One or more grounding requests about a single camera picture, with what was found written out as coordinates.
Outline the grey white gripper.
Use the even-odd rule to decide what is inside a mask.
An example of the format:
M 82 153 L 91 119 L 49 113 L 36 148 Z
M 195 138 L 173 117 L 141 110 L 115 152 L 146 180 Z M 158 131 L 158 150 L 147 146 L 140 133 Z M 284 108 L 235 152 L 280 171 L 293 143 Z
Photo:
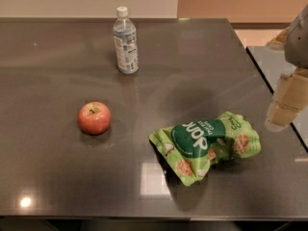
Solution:
M 297 68 L 273 94 L 265 126 L 281 132 L 308 106 L 308 5 L 291 23 L 284 44 L 285 59 Z

